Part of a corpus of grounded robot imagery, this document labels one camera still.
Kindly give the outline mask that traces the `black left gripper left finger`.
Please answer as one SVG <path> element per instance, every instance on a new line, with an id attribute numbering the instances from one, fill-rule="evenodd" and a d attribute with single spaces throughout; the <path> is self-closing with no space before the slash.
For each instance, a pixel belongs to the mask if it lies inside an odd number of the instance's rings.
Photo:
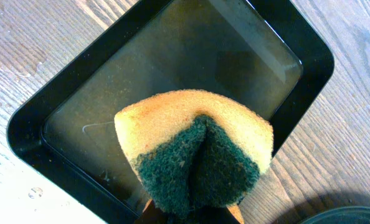
<path id="1" fill-rule="evenodd" d="M 134 224 L 169 224 L 171 217 L 163 212 L 155 205 L 155 202 L 150 199 L 146 203 L 141 216 L 134 221 Z"/>

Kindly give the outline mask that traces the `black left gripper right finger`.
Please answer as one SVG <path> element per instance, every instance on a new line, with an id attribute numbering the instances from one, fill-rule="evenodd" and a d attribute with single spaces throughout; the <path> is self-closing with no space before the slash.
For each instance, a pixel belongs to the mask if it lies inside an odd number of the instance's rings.
<path id="1" fill-rule="evenodd" d="M 244 224 L 244 218 L 237 205 L 230 207 L 204 207 L 200 210 L 200 223 Z"/>

